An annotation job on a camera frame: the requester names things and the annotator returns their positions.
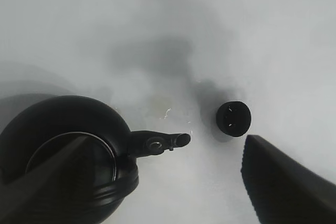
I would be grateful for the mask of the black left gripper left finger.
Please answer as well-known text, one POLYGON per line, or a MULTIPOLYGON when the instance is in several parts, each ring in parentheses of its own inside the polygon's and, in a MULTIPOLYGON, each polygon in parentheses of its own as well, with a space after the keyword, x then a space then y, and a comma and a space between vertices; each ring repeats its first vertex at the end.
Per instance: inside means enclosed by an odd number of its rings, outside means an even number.
POLYGON ((89 137, 70 141, 44 163, 9 184, 1 184, 1 223, 7 223, 16 213, 27 208, 47 187, 62 168, 78 154, 89 137))

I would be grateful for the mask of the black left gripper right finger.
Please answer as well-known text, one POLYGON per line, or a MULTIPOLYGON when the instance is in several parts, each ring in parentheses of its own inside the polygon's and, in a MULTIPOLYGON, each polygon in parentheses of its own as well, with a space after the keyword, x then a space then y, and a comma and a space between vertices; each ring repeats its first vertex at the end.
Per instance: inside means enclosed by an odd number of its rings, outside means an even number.
POLYGON ((246 137, 241 174, 260 223, 335 223, 335 184, 264 138, 246 137))

